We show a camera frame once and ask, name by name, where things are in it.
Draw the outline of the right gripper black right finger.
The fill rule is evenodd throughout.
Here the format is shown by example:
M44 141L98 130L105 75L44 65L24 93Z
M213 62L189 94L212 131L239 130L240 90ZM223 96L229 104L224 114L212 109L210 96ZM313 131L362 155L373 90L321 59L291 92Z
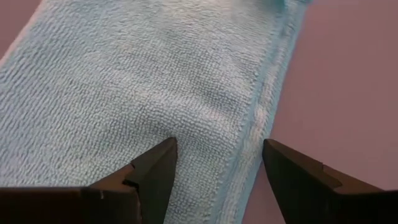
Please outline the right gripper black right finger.
M276 140L263 162L286 224L398 224L398 190L382 190Z

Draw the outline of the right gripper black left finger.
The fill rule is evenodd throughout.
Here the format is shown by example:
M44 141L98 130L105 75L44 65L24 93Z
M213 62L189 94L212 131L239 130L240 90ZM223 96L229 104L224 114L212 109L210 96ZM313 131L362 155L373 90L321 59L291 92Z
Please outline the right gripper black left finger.
M1 187L0 224L163 224L177 139L86 187Z

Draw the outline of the light blue microfiber towel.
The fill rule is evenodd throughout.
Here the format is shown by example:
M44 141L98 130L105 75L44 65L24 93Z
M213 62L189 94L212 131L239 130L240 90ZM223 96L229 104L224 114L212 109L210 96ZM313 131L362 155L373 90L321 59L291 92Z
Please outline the light blue microfiber towel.
M0 61L0 186L178 141L165 224L241 224L312 0L42 0Z

